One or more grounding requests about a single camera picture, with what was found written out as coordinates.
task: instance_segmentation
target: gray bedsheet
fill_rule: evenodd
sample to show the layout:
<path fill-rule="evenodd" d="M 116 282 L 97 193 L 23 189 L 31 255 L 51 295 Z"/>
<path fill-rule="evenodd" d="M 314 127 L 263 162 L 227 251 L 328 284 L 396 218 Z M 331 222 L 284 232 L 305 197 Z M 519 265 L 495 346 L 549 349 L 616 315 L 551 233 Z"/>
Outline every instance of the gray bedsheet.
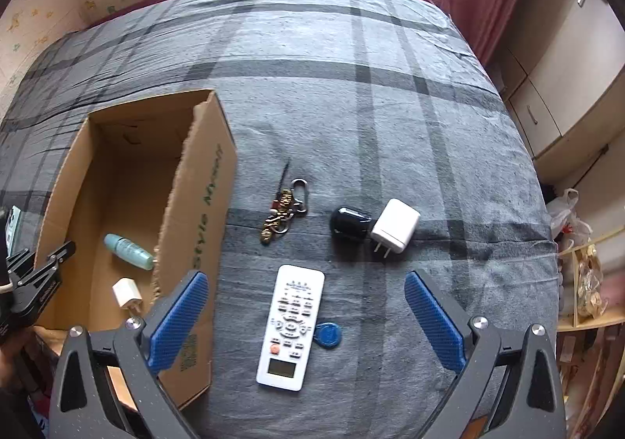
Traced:
<path fill-rule="evenodd" d="M 557 318 L 554 245 L 532 163 L 467 43 L 420 0 L 169 0 L 64 37 L 20 85 L 0 131 L 0 200 L 34 246 L 52 183 L 91 110 L 215 88 L 239 165 L 221 257 L 213 383 L 188 412 L 203 437 L 413 437 L 453 374 L 403 297 L 417 265 L 501 327 Z M 310 212 L 265 247 L 280 172 L 310 184 Z M 329 213 L 421 212 L 386 261 L 330 239 Z M 304 388 L 255 382 L 278 267 L 326 274 Z M 492 399 L 493 390 L 489 391 Z"/>

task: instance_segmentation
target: white charger in box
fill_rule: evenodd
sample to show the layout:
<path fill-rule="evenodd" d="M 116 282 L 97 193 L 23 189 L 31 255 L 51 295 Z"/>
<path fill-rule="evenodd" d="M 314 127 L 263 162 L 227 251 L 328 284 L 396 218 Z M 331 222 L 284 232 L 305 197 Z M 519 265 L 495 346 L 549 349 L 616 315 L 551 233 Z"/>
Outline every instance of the white charger in box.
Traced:
<path fill-rule="evenodd" d="M 395 254 L 403 252 L 410 242 L 420 216 L 418 211 L 407 204 L 395 198 L 389 200 L 370 233 L 370 237 L 377 241 L 375 252 L 380 245 L 387 248 L 384 257 L 387 257 L 391 250 Z"/>

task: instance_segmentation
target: black cylindrical object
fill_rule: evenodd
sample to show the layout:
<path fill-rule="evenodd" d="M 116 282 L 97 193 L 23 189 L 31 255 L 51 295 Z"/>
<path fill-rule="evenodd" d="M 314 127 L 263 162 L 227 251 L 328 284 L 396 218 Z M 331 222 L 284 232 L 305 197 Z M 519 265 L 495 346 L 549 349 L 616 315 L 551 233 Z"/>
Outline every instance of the black cylindrical object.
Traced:
<path fill-rule="evenodd" d="M 373 218 L 370 213 L 351 206 L 340 206 L 330 217 L 330 232 L 354 241 L 363 241 L 369 234 Z"/>

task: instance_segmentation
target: shelf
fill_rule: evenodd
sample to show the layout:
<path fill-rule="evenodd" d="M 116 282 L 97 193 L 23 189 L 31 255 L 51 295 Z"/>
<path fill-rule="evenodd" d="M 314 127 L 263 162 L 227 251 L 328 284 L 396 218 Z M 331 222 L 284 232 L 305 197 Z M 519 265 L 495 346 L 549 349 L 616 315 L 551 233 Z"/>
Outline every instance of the shelf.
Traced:
<path fill-rule="evenodd" d="M 597 319 L 580 318 L 577 327 L 573 326 L 573 316 L 561 317 L 557 321 L 557 330 L 559 332 L 577 332 L 578 330 L 608 327 L 618 323 L 625 323 L 625 305 L 608 307 L 605 313 Z"/>

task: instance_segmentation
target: white remote control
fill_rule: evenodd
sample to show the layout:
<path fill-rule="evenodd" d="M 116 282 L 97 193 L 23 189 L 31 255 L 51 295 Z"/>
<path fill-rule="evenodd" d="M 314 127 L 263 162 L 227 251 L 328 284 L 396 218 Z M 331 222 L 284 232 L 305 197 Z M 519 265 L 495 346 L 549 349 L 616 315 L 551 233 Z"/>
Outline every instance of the white remote control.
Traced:
<path fill-rule="evenodd" d="M 260 384 L 301 390 L 325 278 L 316 269 L 280 266 L 256 372 Z"/>

